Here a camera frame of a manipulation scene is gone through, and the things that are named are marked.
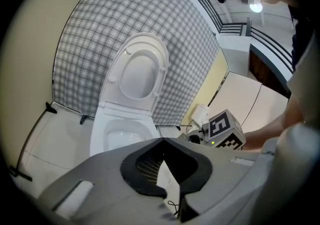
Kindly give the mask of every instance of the black wire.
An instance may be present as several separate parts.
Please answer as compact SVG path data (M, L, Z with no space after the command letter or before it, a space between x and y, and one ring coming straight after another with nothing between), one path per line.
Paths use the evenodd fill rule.
M178 204L175 204L174 202L172 202L171 200L168 201L168 205L169 206L174 206L175 209L175 213L173 215L176 215L179 212L179 209L177 210L177 207L179 206Z

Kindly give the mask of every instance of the checkered wall panel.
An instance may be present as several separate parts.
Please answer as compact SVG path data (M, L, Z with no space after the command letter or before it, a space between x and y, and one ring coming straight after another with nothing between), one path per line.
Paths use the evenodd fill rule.
M153 121L156 125L179 125L219 48L190 0L81 0L58 43L54 100L94 117L117 51L139 32L158 36L169 53L168 72Z

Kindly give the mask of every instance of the toilet lid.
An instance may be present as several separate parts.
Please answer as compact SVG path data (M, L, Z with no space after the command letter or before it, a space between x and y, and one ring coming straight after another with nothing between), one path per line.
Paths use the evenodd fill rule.
M118 104L151 116L169 63L165 44L150 33L131 36L117 52L105 77L99 105Z

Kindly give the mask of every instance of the toilet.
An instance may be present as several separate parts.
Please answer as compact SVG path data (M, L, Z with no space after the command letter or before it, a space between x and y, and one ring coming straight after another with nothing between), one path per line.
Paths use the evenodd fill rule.
M90 139L90 156L159 138L151 118L169 63L165 44L150 33L131 36L104 79Z

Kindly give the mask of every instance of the floor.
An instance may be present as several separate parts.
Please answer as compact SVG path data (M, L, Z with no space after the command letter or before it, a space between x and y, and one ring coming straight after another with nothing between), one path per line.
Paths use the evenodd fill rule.
M42 191L59 177L89 158L92 118L80 125L81 115L56 103L57 114L46 112L32 132L20 164L20 171L31 176L32 182L14 178L23 191L38 198ZM161 126L163 137L178 137L175 126Z

